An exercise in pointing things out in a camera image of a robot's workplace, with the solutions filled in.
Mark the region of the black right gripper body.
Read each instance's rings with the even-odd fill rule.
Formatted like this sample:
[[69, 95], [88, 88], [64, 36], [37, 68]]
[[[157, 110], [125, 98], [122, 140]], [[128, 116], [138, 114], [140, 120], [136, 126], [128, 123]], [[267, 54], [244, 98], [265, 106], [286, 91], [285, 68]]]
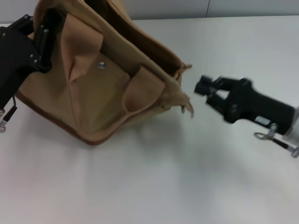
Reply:
[[276, 124], [276, 132], [282, 135], [291, 127], [294, 117], [292, 106], [257, 92], [245, 78], [233, 81], [225, 104], [225, 121], [235, 123], [247, 119], [268, 129]]

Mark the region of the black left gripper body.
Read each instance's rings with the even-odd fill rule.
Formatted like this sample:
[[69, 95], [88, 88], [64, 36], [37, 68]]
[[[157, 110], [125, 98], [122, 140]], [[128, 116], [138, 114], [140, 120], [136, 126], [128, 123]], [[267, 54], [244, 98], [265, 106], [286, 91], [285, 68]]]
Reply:
[[4, 108], [25, 79], [34, 72], [46, 73], [51, 68], [38, 68], [39, 53], [33, 30], [17, 30], [13, 23], [0, 28], [0, 106]]

